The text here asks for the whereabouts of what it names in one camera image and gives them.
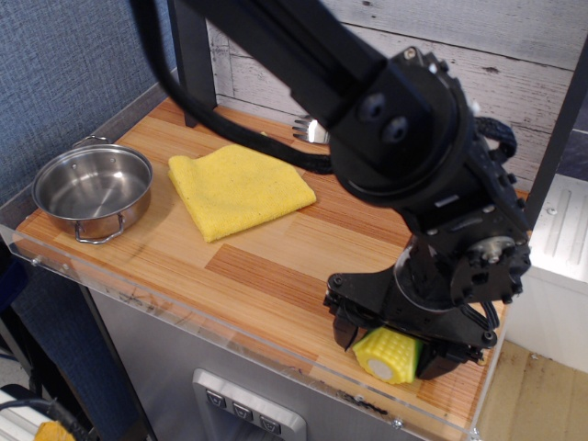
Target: yellow corn toy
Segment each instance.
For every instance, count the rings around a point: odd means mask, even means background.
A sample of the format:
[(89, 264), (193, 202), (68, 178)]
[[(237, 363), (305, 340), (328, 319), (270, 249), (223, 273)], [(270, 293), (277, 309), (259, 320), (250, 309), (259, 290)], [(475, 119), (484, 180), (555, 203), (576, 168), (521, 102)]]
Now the yellow corn toy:
[(389, 384), (412, 383), (419, 361), (420, 341), (388, 328), (378, 328), (353, 345), (359, 365)]

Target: stainless steel pot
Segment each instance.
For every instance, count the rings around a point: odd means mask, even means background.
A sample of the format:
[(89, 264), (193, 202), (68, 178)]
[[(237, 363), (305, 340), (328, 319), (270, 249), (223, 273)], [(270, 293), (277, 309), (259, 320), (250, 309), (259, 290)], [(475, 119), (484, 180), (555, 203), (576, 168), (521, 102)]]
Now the stainless steel pot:
[(151, 202), (152, 181), (153, 169), (141, 153), (112, 143), (95, 144), (49, 161), (37, 173), (32, 193), (58, 228), (74, 234), (78, 242), (101, 244), (120, 236), (143, 215)]

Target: pot handle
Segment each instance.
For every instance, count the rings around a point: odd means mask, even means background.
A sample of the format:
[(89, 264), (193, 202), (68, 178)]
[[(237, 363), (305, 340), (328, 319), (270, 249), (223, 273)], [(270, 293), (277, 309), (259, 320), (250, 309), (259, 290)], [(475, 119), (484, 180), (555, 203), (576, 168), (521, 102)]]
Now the pot handle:
[(98, 241), (94, 241), (92, 239), (82, 239), (80, 235), (80, 229), (82, 229), (82, 224), (79, 220), (75, 222), (75, 240), (79, 243), (91, 243), (92, 245), (101, 245), (102, 243), (108, 242), (110, 239), (114, 239), (115, 237), (120, 236), (125, 231), (125, 218), (122, 214), (119, 213), (119, 230), (117, 232), (113, 232), (108, 237), (104, 239), (100, 239)]
[(77, 147), (82, 142), (88, 141), (88, 140), (101, 140), (101, 141), (106, 141), (107, 144), (111, 144), (112, 143), (112, 141), (109, 138), (105, 138), (104, 136), (89, 135), (89, 136), (86, 136), (85, 138), (82, 138), (80, 141), (75, 142), (72, 145), (72, 148)]

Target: yellow object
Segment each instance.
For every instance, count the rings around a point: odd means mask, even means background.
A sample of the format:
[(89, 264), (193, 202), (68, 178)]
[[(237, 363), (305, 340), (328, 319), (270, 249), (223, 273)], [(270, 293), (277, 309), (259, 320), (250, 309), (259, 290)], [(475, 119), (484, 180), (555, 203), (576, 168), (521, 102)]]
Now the yellow object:
[(74, 437), (57, 421), (42, 423), (34, 441), (75, 441)]
[(353, 345), (359, 365), (389, 384), (412, 383), (421, 342), (388, 328), (378, 328)]
[(174, 156), (169, 167), (169, 177), (206, 242), (316, 201), (292, 165), (237, 144), (198, 159)]

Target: pot rim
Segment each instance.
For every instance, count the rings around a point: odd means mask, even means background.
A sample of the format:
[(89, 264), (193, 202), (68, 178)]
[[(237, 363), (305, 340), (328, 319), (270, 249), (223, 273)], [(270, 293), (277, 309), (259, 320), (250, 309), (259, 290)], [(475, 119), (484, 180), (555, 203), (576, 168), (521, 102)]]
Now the pot rim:
[[(125, 153), (134, 155), (137, 158), (139, 158), (147, 166), (147, 169), (149, 171), (149, 180), (146, 183), (146, 186), (145, 186), (144, 191), (139, 196), (137, 196), (135, 199), (133, 199), (126, 206), (124, 206), (124, 207), (122, 207), (122, 208), (120, 208), (120, 209), (118, 209), (116, 211), (112, 211), (110, 213), (103, 214), (102, 216), (94, 216), (94, 217), (91, 217), (91, 218), (73, 218), (73, 217), (67, 217), (67, 216), (59, 216), (57, 214), (52, 213), (49, 209), (47, 209), (44, 206), (44, 204), (42, 204), (40, 202), (40, 198), (39, 198), (39, 195), (38, 195), (39, 188), (40, 188), (40, 180), (47, 173), (49, 173), (51, 170), (53, 170), (53, 168), (55, 168), (57, 165), (59, 165), (61, 162), (65, 161), (65, 160), (72, 159), (75, 156), (77, 156), (77, 155), (79, 155), (81, 153), (85, 153), (87, 151), (114, 151), (116, 153), (118, 153), (118, 152), (125, 152)], [(111, 216), (120, 214), (123, 211), (125, 211), (126, 209), (129, 209), (130, 207), (132, 207), (133, 205), (135, 205), (147, 193), (150, 192), (152, 183), (153, 183), (153, 167), (151, 165), (151, 162), (141, 152), (138, 152), (135, 149), (132, 149), (131, 147), (127, 147), (127, 146), (124, 146), (124, 145), (118, 145), (118, 144), (91, 144), (91, 145), (86, 145), (84, 147), (77, 147), (75, 149), (72, 149), (72, 150), (69, 150), (69, 151), (67, 151), (65, 153), (62, 153), (59, 156), (56, 156), (53, 159), (51, 159), (45, 165), (43, 165), (41, 167), (41, 169), (35, 175), (35, 179), (33, 180), (33, 183), (32, 183), (31, 193), (32, 193), (33, 201), (35, 202), (35, 204), (37, 205), (37, 207), (39, 207), (41, 210), (43, 210), (44, 212), (46, 212), (47, 214), (49, 214), (53, 218), (61, 219), (61, 220), (64, 220), (64, 221), (73, 221), (73, 222), (97, 221), (97, 220), (102, 220), (102, 219), (109, 218)]]

